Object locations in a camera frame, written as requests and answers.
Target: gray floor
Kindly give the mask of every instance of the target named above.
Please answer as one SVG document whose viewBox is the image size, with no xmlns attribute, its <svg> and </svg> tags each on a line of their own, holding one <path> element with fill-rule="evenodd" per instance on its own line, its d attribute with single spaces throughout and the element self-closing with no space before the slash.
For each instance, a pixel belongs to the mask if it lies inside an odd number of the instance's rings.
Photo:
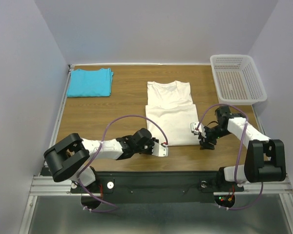
<svg viewBox="0 0 293 234">
<path fill-rule="evenodd" d="M 255 199 L 240 195 L 235 206 Z M 279 195 L 264 195 L 253 207 L 225 211 L 212 204 L 121 204 L 108 214 L 83 211 L 78 196 L 38 198 L 31 234 L 287 234 Z"/>
</svg>

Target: wooden tabletop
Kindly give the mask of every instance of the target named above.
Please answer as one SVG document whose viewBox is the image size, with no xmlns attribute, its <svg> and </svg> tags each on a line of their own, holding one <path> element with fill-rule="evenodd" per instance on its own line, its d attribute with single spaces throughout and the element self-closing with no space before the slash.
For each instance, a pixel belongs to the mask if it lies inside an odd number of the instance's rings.
<svg viewBox="0 0 293 234">
<path fill-rule="evenodd" d="M 147 81 L 170 83 L 175 80 L 189 82 L 193 103 L 198 116 L 211 105 L 218 103 L 211 66 L 108 66 L 114 72 L 110 97 L 67 98 L 57 141 L 71 133 L 91 140 L 101 140 L 107 124 L 117 117 L 129 114 L 145 116 L 147 105 Z M 75 69 L 99 70 L 104 66 L 78 66 Z M 251 106 L 238 106 L 249 116 L 257 128 Z M 203 124 L 216 120 L 210 110 Z M 130 117 L 115 122 L 108 130 L 106 140 L 132 135 L 147 127 L 141 118 Z M 136 154 L 130 159 L 94 160 L 96 171 L 198 171 L 218 170 L 233 166 L 239 149 L 239 140 L 234 135 L 217 141 L 215 150 L 200 150 L 200 146 L 171 146 L 168 157 Z M 240 164 L 245 161 L 244 147 Z"/>
</svg>

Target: plastic basket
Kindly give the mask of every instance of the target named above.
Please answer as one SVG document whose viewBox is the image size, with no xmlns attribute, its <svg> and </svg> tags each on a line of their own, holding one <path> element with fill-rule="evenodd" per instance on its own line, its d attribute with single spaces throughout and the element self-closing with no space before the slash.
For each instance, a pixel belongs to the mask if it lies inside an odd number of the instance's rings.
<svg viewBox="0 0 293 234">
<path fill-rule="evenodd" d="M 253 59 L 248 55 L 210 57 L 219 103 L 252 105 L 267 94 Z"/>
</svg>

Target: blue towel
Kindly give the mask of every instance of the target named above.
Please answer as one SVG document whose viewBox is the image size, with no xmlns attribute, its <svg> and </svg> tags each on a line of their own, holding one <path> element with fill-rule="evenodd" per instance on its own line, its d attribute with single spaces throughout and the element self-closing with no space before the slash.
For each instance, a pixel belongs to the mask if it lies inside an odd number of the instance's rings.
<svg viewBox="0 0 293 234">
<path fill-rule="evenodd" d="M 109 97 L 113 72 L 110 68 L 99 71 L 75 70 L 71 73 L 70 85 L 67 91 L 69 98 L 73 97 Z"/>
</svg>

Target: white wall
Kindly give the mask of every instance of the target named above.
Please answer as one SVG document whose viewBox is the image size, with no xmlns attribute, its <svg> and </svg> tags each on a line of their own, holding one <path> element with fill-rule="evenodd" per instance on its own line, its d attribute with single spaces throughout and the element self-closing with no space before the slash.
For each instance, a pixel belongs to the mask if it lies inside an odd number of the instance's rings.
<svg viewBox="0 0 293 234">
<path fill-rule="evenodd" d="M 35 0 L 69 64 L 247 54 L 277 0 Z"/>
<path fill-rule="evenodd" d="M 67 63 L 32 0 L 0 0 L 0 234 L 18 233 Z"/>
<path fill-rule="evenodd" d="M 293 0 L 279 1 L 249 55 L 268 95 L 256 111 L 266 134 L 284 142 L 293 185 Z"/>
</svg>

